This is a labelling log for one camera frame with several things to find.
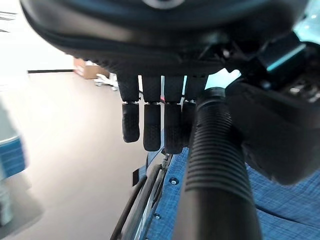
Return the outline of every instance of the black robotic finger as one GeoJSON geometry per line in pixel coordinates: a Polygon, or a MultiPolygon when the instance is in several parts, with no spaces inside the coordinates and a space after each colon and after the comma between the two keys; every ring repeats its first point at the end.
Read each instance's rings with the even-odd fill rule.
{"type": "Polygon", "coordinates": [[[181,105],[168,104],[164,106],[164,149],[168,154],[182,152],[181,136],[181,105]]]}
{"type": "Polygon", "coordinates": [[[122,132],[123,140],[126,143],[133,143],[139,140],[139,104],[122,104],[122,132]]]}
{"type": "Polygon", "coordinates": [[[165,102],[180,103],[185,76],[164,77],[164,99],[165,102]]]}
{"type": "Polygon", "coordinates": [[[196,104],[194,102],[185,101],[182,106],[181,115],[181,135],[183,147],[189,146],[192,126],[195,120],[196,104]]]}
{"type": "Polygon", "coordinates": [[[144,105],[143,146],[149,152],[159,150],[161,146],[161,106],[144,105]]]}
{"type": "Polygon", "coordinates": [[[208,75],[187,76],[184,97],[186,100],[196,100],[199,94],[205,90],[208,75]]]}
{"type": "Polygon", "coordinates": [[[146,103],[160,102],[161,76],[143,76],[143,99],[146,103]]]}
{"type": "Polygon", "coordinates": [[[119,91],[124,102],[139,101],[139,84],[137,75],[117,74],[119,91]]]}

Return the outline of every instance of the gray floor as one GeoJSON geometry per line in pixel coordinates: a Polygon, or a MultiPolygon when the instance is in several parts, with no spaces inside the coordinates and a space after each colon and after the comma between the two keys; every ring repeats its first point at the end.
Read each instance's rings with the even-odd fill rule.
{"type": "Polygon", "coordinates": [[[119,92],[74,73],[38,73],[1,95],[28,167],[8,179],[15,216],[0,239],[109,239],[146,157],[142,137],[123,142],[119,92]]]}

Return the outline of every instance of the blue fabric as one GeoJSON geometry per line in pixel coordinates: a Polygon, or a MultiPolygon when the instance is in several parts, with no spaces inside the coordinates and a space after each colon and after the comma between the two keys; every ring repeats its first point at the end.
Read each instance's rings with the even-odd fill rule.
{"type": "MultiPolygon", "coordinates": [[[[184,148],[171,161],[155,211],[161,218],[152,218],[147,239],[172,239],[187,158],[184,148]],[[170,178],[179,184],[170,184],[170,178]]],[[[265,240],[320,240],[320,171],[295,186],[281,186],[247,170],[265,240]]]]}
{"type": "Polygon", "coordinates": [[[19,138],[0,145],[0,164],[6,178],[26,168],[22,144],[19,138]]]}

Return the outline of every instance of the ribbed black tube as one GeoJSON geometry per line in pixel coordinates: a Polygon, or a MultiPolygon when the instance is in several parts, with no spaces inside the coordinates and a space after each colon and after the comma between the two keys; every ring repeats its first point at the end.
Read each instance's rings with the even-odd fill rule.
{"type": "Polygon", "coordinates": [[[244,157],[222,88],[197,101],[185,180],[185,240],[260,240],[244,157]]]}

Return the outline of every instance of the cardboard box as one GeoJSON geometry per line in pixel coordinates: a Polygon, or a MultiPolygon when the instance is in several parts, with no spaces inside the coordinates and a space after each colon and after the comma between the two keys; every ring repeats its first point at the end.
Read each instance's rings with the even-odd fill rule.
{"type": "Polygon", "coordinates": [[[109,72],[91,61],[74,58],[74,72],[84,79],[96,79],[97,74],[103,74],[109,78],[109,72]]]}

